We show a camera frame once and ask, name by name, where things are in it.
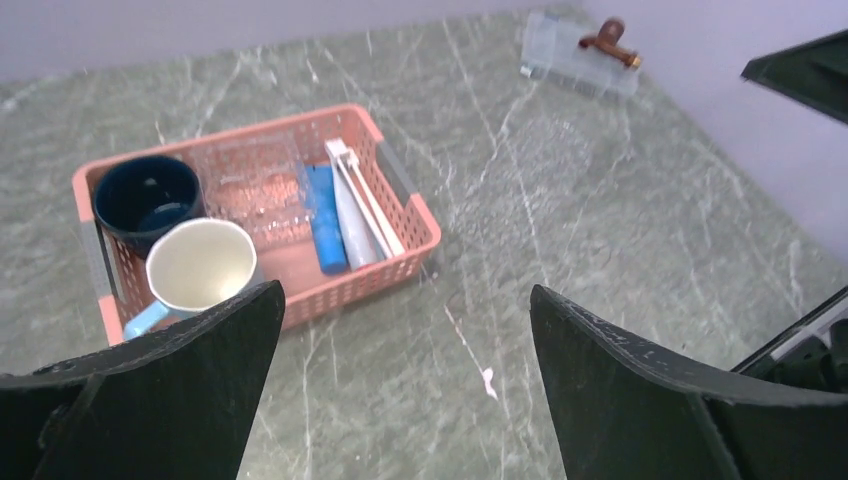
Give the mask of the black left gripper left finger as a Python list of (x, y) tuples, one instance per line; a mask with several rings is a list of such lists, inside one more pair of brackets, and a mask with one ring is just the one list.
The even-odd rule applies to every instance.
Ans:
[(233, 479), (283, 326), (278, 281), (1, 378), (5, 479)]

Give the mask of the white toothbrush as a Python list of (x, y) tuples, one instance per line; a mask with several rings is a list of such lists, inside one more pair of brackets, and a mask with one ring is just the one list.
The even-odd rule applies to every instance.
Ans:
[(379, 263), (382, 260), (391, 259), (393, 257), (391, 256), (391, 252), (385, 239), (381, 235), (381, 230), (374, 218), (368, 199), (363, 199), (359, 189), (356, 187), (356, 175), (348, 168), (348, 149), (349, 147), (341, 138), (331, 139), (325, 142), (325, 151), (331, 160), (331, 165), (335, 165), (339, 168), (358, 204), (363, 218), (370, 229), (371, 241), (373, 242), (378, 255), (378, 261), (376, 263)]
[(385, 215), (384, 210), (381, 208), (378, 203), (376, 197), (374, 196), (372, 190), (367, 185), (367, 182), (359, 168), (360, 160), (356, 155), (355, 151), (352, 148), (349, 148), (348, 151), (348, 168), (356, 175), (360, 184), (362, 185), (366, 198), (370, 204), (370, 208), (373, 212), (374, 218), (379, 225), (381, 230), (381, 235), (385, 239), (387, 246), (391, 252), (391, 256), (398, 256), (405, 253), (405, 248), (401, 243), (399, 237), (397, 236), (395, 230), (391, 226), (388, 217)]

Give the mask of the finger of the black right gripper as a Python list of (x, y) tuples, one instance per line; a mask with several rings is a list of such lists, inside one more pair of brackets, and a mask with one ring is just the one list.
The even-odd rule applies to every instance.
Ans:
[(747, 81), (847, 122), (847, 31), (750, 60)]

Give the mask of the clear plastic organizer box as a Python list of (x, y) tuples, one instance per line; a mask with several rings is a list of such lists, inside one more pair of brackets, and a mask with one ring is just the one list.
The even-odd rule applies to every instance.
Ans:
[(543, 11), (529, 14), (522, 37), (519, 72), (534, 80), (550, 80), (596, 97), (626, 98), (639, 84), (639, 69), (626, 69), (617, 60), (578, 41), (598, 30)]

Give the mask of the dark blue mug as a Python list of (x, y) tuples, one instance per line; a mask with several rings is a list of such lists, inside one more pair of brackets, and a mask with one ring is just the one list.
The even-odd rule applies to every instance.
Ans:
[(198, 175), (166, 155), (111, 168), (95, 189), (93, 210), (101, 226), (142, 259), (176, 225), (206, 215)]

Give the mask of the clear textured plastic tray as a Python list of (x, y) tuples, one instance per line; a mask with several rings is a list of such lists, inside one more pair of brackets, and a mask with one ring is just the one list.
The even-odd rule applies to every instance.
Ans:
[(206, 215), (243, 228), (259, 251), (309, 239), (311, 186), (291, 133), (196, 146), (186, 160), (200, 179)]

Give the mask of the light blue mug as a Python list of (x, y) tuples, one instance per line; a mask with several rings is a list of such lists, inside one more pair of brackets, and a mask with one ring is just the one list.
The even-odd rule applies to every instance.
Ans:
[(126, 341), (168, 318), (194, 317), (265, 281), (249, 234), (214, 218), (192, 219), (170, 230), (151, 248), (145, 271), (154, 301), (126, 323)]

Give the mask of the brown copper faucet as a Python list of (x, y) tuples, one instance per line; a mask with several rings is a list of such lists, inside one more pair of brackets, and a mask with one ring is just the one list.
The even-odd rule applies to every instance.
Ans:
[(642, 58), (636, 51), (627, 50), (618, 45), (625, 32), (625, 23), (618, 17), (605, 20), (595, 35), (587, 35), (578, 41), (581, 49), (594, 48), (620, 62), (626, 69), (636, 70), (642, 64)]

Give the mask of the pink plastic perforated basket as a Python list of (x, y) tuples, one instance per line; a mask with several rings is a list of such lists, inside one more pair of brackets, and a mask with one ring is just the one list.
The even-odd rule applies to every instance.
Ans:
[(337, 275), (321, 272), (311, 235), (308, 240), (259, 251), (265, 281), (278, 281), (286, 297), (285, 328), (308, 322), (344, 305), (393, 287), (416, 274), (439, 243), (441, 230), (425, 201), (410, 183), (398, 159), (366, 110), (343, 104), (273, 121), (206, 135), (182, 143), (126, 153), (90, 162), (72, 179), (76, 207), (83, 229), (93, 283), (108, 341), (123, 339), (126, 323), (154, 301), (145, 271), (146, 258), (133, 254), (97, 220), (93, 210), (95, 189), (113, 167), (148, 155), (186, 160), (196, 146), (273, 132), (294, 136), (305, 168), (331, 165), (325, 151), (327, 140), (341, 138), (360, 160), (359, 168), (405, 248), (405, 253), (359, 270), (348, 268)]

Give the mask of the blue toothpaste tube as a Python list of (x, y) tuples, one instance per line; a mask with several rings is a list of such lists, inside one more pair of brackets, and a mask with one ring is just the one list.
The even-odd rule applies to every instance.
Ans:
[(320, 270), (325, 275), (337, 275), (348, 268), (335, 201), (334, 177), (330, 165), (309, 165), (305, 168), (309, 181), (307, 202), (312, 210), (312, 238)]

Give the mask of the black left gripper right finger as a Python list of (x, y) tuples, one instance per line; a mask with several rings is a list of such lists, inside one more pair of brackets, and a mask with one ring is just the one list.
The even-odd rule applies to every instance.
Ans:
[(847, 294), (732, 370), (609, 323), (537, 285), (530, 319), (571, 479), (843, 479)]

